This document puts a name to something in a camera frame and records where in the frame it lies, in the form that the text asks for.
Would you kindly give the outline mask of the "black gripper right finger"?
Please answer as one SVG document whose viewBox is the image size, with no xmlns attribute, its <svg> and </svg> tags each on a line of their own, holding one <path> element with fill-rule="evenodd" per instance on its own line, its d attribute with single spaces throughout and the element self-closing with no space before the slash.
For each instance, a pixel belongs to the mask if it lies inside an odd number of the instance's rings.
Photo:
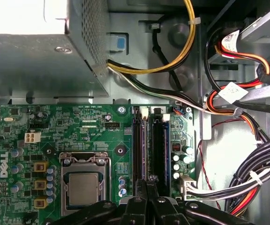
<svg viewBox="0 0 270 225">
<path fill-rule="evenodd" d="M 249 221 L 199 201 L 177 201 L 160 196 L 157 182 L 148 180 L 148 200 L 157 225 L 249 225 Z"/>
</svg>

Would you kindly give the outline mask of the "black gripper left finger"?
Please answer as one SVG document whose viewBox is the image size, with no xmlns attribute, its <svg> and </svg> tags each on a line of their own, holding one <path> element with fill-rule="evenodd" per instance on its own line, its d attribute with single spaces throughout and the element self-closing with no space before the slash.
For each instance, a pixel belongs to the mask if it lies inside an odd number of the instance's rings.
<svg viewBox="0 0 270 225">
<path fill-rule="evenodd" d="M 51 222 L 52 225 L 144 225 L 147 212 L 147 186 L 137 180 L 135 195 L 122 199 L 119 205 L 104 200 Z"/>
</svg>

